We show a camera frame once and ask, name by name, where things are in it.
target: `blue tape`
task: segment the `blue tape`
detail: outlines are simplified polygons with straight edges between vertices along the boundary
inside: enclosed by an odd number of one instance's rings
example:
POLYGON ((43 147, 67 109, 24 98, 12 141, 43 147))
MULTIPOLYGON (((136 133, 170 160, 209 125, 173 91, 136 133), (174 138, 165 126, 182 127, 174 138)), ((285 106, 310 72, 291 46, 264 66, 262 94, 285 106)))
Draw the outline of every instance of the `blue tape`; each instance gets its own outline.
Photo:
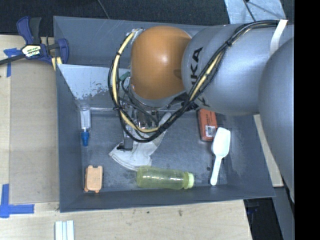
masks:
POLYGON ((9 218, 11 214, 34 214, 34 204, 9 204, 9 184, 2 185, 0 218, 9 218))
MULTIPOLYGON (((3 52, 5 53, 5 55, 7 55, 8 58, 10 58, 11 56, 22 54, 22 51, 17 48, 5 49, 3 50, 3 52)), ((8 63, 6 68, 6 77, 8 78, 10 76, 11 76, 11 62, 8 63)))

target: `red box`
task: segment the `red box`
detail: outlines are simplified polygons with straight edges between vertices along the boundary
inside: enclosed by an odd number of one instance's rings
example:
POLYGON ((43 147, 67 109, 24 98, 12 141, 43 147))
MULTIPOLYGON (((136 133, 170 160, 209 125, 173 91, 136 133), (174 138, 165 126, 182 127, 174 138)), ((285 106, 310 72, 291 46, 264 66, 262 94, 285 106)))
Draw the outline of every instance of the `red box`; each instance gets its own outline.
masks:
POLYGON ((216 113, 204 108, 197 112, 200 137, 202 141, 212 142, 218 128, 216 113))

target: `blue cap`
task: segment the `blue cap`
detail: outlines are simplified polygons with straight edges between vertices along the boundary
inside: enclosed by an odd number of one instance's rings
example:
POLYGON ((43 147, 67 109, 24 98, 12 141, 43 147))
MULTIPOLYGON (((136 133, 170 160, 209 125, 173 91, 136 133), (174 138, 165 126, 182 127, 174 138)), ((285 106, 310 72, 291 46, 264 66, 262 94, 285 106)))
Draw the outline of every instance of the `blue cap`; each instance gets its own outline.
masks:
POLYGON ((82 144, 85 147, 88 146, 89 132, 88 131, 82 131, 81 132, 81 139, 82 139, 82 144))

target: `white tape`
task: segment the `white tape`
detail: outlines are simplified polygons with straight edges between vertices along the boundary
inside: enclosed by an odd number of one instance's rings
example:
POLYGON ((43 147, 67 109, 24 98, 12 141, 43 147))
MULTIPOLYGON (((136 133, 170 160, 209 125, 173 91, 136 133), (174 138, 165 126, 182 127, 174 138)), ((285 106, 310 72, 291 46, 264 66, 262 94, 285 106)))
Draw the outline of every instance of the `white tape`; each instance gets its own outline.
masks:
POLYGON ((281 19, 278 26, 276 27, 270 43, 270 56, 274 54, 276 50, 278 50, 280 37, 285 30, 287 22, 287 19, 281 19))
POLYGON ((55 240, 75 240, 74 221, 56 221, 54 225, 55 240))

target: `white cloth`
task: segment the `white cloth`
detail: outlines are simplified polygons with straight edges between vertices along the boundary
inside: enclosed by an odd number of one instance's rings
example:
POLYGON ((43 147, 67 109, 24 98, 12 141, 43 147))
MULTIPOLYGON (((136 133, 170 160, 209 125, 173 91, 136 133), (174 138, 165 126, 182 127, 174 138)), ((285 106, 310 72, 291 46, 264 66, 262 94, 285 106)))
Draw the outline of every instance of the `white cloth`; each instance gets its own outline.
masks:
MULTIPOLYGON (((160 125, 163 124, 168 118, 171 116, 170 113, 166 113, 161 121, 160 125)), ((132 150, 124 150, 124 149, 117 149, 119 145, 117 145, 110 153, 111 156, 117 163, 122 165, 125 168, 128 168, 132 171, 138 171, 140 166, 151 166, 152 159, 151 155, 157 150, 159 147, 162 139, 165 136, 166 131, 164 131, 161 135, 155 138, 153 141, 147 143, 140 143, 140 142, 133 142, 132 150)), ((138 138, 136 132, 133 132, 133 135, 138 138)))

